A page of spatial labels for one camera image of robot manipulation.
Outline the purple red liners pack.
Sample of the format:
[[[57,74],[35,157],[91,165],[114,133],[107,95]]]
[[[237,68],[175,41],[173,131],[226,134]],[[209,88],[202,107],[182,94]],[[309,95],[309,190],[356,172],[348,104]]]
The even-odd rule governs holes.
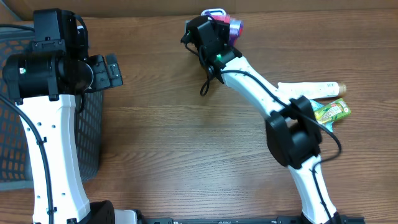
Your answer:
[[[216,15],[213,18],[216,19],[217,21],[221,21],[221,22],[229,24],[228,44],[233,46],[243,32],[243,26],[244,26],[243,21],[237,20],[237,19],[231,17],[229,14]]]

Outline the white gold cream tube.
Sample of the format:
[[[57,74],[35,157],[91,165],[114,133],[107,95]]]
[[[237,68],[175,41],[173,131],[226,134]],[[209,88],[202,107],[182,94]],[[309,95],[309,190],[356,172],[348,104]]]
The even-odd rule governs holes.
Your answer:
[[[278,89],[294,98],[305,96],[309,100],[335,98],[347,92],[346,85],[338,82],[279,82]]]

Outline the green yellow snack packet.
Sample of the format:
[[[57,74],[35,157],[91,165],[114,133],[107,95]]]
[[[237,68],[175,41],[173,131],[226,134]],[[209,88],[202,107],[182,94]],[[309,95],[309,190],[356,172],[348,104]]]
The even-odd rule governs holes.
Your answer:
[[[315,118],[320,124],[327,124],[345,118],[351,114],[344,99],[337,99],[314,111]]]

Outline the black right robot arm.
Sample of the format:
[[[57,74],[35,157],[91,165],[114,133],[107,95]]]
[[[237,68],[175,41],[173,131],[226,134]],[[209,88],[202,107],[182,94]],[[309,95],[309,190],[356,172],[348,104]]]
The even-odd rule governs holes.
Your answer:
[[[200,94],[208,93],[210,82],[236,90],[264,118],[267,147],[274,159],[289,169],[302,201],[304,223],[338,223],[339,214],[331,202],[321,164],[321,131],[310,100],[280,92],[255,71],[243,54],[230,43],[232,21],[202,15],[185,24],[181,38],[193,44],[193,54],[206,72]]]

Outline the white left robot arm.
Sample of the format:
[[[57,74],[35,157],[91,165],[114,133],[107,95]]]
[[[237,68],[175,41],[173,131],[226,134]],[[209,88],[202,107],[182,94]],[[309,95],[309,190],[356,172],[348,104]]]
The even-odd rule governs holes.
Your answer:
[[[116,210],[86,196],[75,143],[76,96],[121,86],[114,54],[88,53],[88,30],[74,12],[34,12],[29,53],[8,57],[2,71],[7,104],[21,118],[33,174],[34,223],[137,224],[134,210]]]

